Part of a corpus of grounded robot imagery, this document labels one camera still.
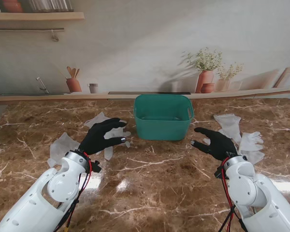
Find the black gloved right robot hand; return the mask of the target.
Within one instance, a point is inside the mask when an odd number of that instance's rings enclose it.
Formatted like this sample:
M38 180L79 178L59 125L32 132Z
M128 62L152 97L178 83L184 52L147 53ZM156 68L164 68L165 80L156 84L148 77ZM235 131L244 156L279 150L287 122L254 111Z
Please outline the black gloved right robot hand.
M232 140L218 131L209 130L202 127L194 129L195 132L205 135L210 139L210 144L206 145L197 141L191 141L191 145L201 152L211 155L219 161L224 161L227 157L238 156L236 147Z

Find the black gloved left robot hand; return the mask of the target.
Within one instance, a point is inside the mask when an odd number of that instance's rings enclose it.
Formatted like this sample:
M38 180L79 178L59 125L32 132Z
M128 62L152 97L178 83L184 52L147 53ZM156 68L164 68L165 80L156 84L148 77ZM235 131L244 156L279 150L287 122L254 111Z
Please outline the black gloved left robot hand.
M92 155L103 151L105 148L122 144L126 141L125 137L113 137L105 139L105 134L112 129L122 129L127 123L120 121L120 118L111 118L101 123L94 124L87 132L85 138L80 143L78 150Z

